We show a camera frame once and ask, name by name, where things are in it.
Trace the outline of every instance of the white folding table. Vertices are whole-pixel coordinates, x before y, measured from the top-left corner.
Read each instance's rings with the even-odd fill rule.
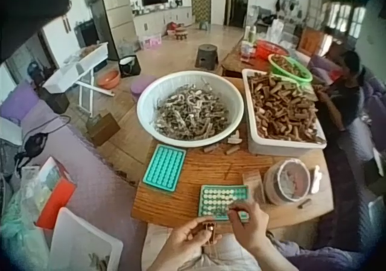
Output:
[[[64,67],[57,70],[43,85],[52,94],[64,93],[73,84],[79,85],[78,107],[93,116],[93,92],[113,97],[111,90],[95,86],[94,67],[107,59],[107,43],[102,43],[97,49],[80,59],[79,53],[72,55]],[[84,96],[88,94],[88,107],[84,103]]]

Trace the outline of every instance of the pink basket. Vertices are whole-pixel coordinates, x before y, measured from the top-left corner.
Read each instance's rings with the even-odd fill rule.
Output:
[[[144,36],[139,40],[141,49],[153,49],[161,46],[162,38],[161,34],[155,34],[153,36]]]

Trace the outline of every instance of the black shirt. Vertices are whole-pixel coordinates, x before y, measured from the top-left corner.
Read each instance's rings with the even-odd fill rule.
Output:
[[[331,101],[339,110],[342,116],[343,126],[349,126],[356,117],[358,117],[363,107],[363,92],[361,87],[348,88],[345,86],[345,80],[338,79],[327,90]],[[324,103],[317,102],[318,119],[323,128],[324,134],[337,133],[339,130],[332,122],[330,113]]]

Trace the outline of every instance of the teal silicone tray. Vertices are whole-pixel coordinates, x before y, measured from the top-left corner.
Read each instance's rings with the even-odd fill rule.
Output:
[[[186,150],[158,144],[143,182],[165,191],[175,191]]]
[[[246,185],[202,185],[198,216],[211,215],[218,221],[228,220],[227,207],[236,200],[247,200]],[[246,212],[239,212],[241,220],[248,220]]]

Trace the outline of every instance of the hand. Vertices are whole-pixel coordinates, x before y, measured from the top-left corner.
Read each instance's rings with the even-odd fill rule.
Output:
[[[326,89],[327,89],[326,86],[323,86],[323,85],[320,85],[320,84],[312,85],[312,87],[314,88],[314,90],[315,90],[316,92],[319,92],[319,91],[325,92]]]
[[[318,91],[317,95],[318,95],[319,101],[322,102],[322,103],[325,103],[328,100],[330,100],[330,96],[328,96],[328,94],[326,94],[323,91]]]
[[[193,235],[193,229],[200,223],[211,220],[213,220],[212,217],[199,217],[174,229],[148,271],[175,271],[189,261],[195,251],[208,242],[212,235],[211,231],[206,230],[201,230]],[[219,239],[221,235],[216,236],[214,243]]]
[[[229,206],[228,217],[232,224],[233,233],[239,244],[251,254],[259,252],[270,244],[265,235],[269,216],[260,209],[257,203],[236,202]],[[242,223],[238,211],[249,214],[249,221]]]

